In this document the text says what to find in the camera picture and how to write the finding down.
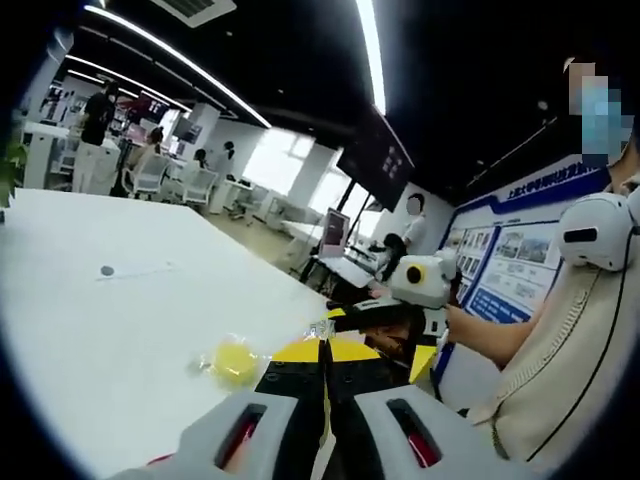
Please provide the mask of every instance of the led strip light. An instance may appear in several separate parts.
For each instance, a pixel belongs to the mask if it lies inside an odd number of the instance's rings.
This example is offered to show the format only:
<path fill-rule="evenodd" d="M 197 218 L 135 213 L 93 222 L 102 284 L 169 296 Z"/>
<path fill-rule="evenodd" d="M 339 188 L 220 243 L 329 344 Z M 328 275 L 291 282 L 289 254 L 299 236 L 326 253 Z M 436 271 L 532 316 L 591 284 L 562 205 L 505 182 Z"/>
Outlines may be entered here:
<path fill-rule="evenodd" d="M 373 101 L 377 109 L 386 115 L 387 100 L 384 95 L 384 76 L 382 74 L 382 56 L 380 54 L 380 39 L 378 38 L 378 27 L 376 26 L 376 15 L 373 10 L 372 0 L 356 0 L 360 22 L 364 32 L 364 41 L 367 46 L 367 56 L 369 57 L 369 73 L 373 85 Z"/>
<path fill-rule="evenodd" d="M 101 85 L 104 85 L 104 80 L 100 80 L 99 78 L 92 77 L 91 75 L 87 75 L 85 73 L 78 72 L 77 70 L 69 69 L 69 70 L 67 70 L 67 73 L 70 73 L 70 74 L 75 75 L 77 77 L 84 78 L 86 80 L 91 80 L 92 82 L 97 82 L 97 83 L 99 83 Z M 121 88 L 120 92 L 124 93 L 125 95 L 127 95 L 127 96 L 129 96 L 131 98 L 138 98 L 139 97 L 139 95 L 136 95 L 135 93 L 130 92 L 129 90 L 127 90 L 125 88 Z"/>
<path fill-rule="evenodd" d="M 130 21 L 125 20 L 124 18 L 122 18 L 122 17 L 120 17 L 118 15 L 115 15 L 115 14 L 113 14 L 111 12 L 108 12 L 107 10 L 104 10 L 104 9 L 98 8 L 98 7 L 94 7 L 94 6 L 91 6 L 91 5 L 86 5 L 84 8 L 88 12 L 94 13 L 96 15 L 100 15 L 100 16 L 106 18 L 107 20 L 110 20 L 110 21 L 112 21 L 114 23 L 117 23 L 118 25 L 121 25 L 121 26 L 125 27 L 126 29 L 136 33 L 137 35 L 145 38 L 146 40 L 150 41 L 151 43 L 153 43 L 157 47 L 161 48 L 166 53 L 168 53 L 169 55 L 174 57 L 176 60 L 179 60 L 184 65 L 189 67 L 191 70 L 196 72 L 198 75 L 203 77 L 205 80 L 207 80 L 213 86 L 215 86 L 216 88 L 220 89 L 231 100 L 236 102 L 241 108 L 243 108 L 246 112 L 251 114 L 256 120 L 258 120 L 266 128 L 271 128 L 271 124 L 264 117 L 262 117 L 262 115 L 260 115 L 253 108 L 251 108 L 246 102 L 244 102 L 240 97 L 238 97 L 235 93 L 233 93 L 231 90 L 229 90 L 220 81 L 218 81 L 215 78 L 213 78 L 202 67 L 200 67 L 199 65 L 195 64 L 193 61 L 189 60 L 186 56 L 184 56 L 182 53 L 180 53 L 179 51 L 177 51 L 176 49 L 174 49 L 173 47 L 171 47 L 167 43 L 163 42 L 162 40 L 160 40 L 156 36 L 152 35 L 151 33 L 147 32 L 146 30 L 144 30 L 144 29 L 138 27 L 137 25 L 131 23 Z"/>
<path fill-rule="evenodd" d="M 172 98 L 169 98 L 166 95 L 163 95 L 162 93 L 158 92 L 157 90 L 154 90 L 153 88 L 150 88 L 150 87 L 148 87 L 148 86 L 146 86 L 146 85 L 144 85 L 144 84 L 142 84 L 140 82 L 137 82 L 137 81 L 135 81 L 135 80 L 133 80 L 133 79 L 131 79 L 129 77 L 125 77 L 124 75 L 122 75 L 122 74 L 120 74 L 118 72 L 114 72 L 113 70 L 109 70 L 108 68 L 105 68 L 105 67 L 103 67 L 101 65 L 97 65 L 97 64 L 95 64 L 93 62 L 90 62 L 88 60 L 84 60 L 82 58 L 75 57 L 73 55 L 67 55 L 67 58 L 69 60 L 73 60 L 73 61 L 76 61 L 76 62 L 79 62 L 79 63 L 83 63 L 85 65 L 88 65 L 89 67 L 93 67 L 93 68 L 96 68 L 98 70 L 102 70 L 103 72 L 108 73 L 110 75 L 113 75 L 114 77 L 118 77 L 118 78 L 120 78 L 122 80 L 125 80 L 125 81 L 127 81 L 129 83 L 132 83 L 132 84 L 136 85 L 137 87 L 140 87 L 141 89 L 143 89 L 145 91 L 145 93 L 151 92 L 152 94 L 160 97 L 160 99 L 162 99 L 162 100 L 164 100 L 164 101 L 166 101 L 166 102 L 168 102 L 168 103 L 170 103 L 172 105 L 180 107 L 181 109 L 183 109 L 187 113 L 191 113 L 191 111 L 192 111 L 189 107 L 181 104 L 180 102 L 178 102 L 176 100 L 173 100 Z"/>

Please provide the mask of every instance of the window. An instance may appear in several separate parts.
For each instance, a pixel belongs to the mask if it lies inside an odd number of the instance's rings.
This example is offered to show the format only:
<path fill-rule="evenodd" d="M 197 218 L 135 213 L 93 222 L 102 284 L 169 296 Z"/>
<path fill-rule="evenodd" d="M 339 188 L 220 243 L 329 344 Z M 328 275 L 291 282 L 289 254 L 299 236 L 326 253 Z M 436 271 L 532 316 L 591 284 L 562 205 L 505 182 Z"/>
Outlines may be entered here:
<path fill-rule="evenodd" d="M 342 149 L 336 152 L 313 197 L 311 197 L 309 206 L 320 214 L 327 213 L 329 208 L 337 208 L 340 199 L 351 182 L 351 179 L 336 166 L 341 155 Z M 351 218 L 352 222 L 358 216 L 358 212 L 364 205 L 368 195 L 368 192 L 358 184 L 353 188 L 347 203 L 342 209 L 342 212 Z M 371 238 L 381 215 L 380 212 L 362 212 L 358 227 L 360 235 Z"/>
<path fill-rule="evenodd" d="M 314 143 L 311 137 L 271 128 L 258 142 L 242 176 L 287 195 Z"/>

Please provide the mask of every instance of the poster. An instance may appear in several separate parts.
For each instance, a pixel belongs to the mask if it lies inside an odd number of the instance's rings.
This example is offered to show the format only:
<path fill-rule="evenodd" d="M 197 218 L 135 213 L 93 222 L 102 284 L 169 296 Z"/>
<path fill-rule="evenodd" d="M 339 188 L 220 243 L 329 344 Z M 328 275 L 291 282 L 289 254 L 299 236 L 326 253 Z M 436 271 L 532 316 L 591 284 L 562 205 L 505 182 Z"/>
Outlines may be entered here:
<path fill-rule="evenodd" d="M 480 265 L 487 255 L 495 232 L 495 227 L 473 228 L 464 231 L 458 248 L 458 268 L 462 271 L 467 288 L 479 274 Z"/>
<path fill-rule="evenodd" d="M 499 323 L 528 320 L 560 265 L 556 223 L 504 227 L 467 307 Z"/>
<path fill-rule="evenodd" d="M 460 249 L 465 233 L 466 230 L 460 230 L 457 228 L 451 230 L 446 242 L 444 243 L 445 248 L 452 248 L 457 252 Z"/>

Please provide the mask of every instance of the computer monitor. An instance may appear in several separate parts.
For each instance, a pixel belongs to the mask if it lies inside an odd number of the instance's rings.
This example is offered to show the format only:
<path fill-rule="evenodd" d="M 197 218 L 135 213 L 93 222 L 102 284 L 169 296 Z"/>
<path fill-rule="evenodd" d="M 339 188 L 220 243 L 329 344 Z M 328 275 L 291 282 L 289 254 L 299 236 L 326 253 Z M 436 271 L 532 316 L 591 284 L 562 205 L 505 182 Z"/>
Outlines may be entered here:
<path fill-rule="evenodd" d="M 330 208 L 320 240 L 319 257 L 342 257 L 349 236 L 349 217 Z"/>

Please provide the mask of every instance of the wall-mounted monitor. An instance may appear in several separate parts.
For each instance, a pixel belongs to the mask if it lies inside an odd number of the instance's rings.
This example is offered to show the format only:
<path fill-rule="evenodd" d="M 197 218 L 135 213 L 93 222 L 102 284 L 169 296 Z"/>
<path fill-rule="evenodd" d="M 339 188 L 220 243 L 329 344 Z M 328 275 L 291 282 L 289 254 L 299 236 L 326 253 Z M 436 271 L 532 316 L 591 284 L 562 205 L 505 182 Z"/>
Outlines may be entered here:
<path fill-rule="evenodd" d="M 415 166 L 387 120 L 371 106 L 338 168 L 393 212 Z"/>
<path fill-rule="evenodd" d="M 194 144 L 198 140 L 201 132 L 202 126 L 196 125 L 186 118 L 181 117 L 178 120 L 178 124 L 176 125 L 175 130 L 173 131 L 173 135 L 178 137 L 178 139 L 180 140 Z"/>
<path fill-rule="evenodd" d="M 169 106 L 167 104 L 151 98 L 144 92 L 140 93 L 138 100 L 140 100 L 141 104 L 144 106 L 142 109 L 143 111 L 141 112 L 142 118 L 146 118 L 155 124 L 159 124 L 162 117 L 164 117 L 164 114 L 169 110 Z"/>

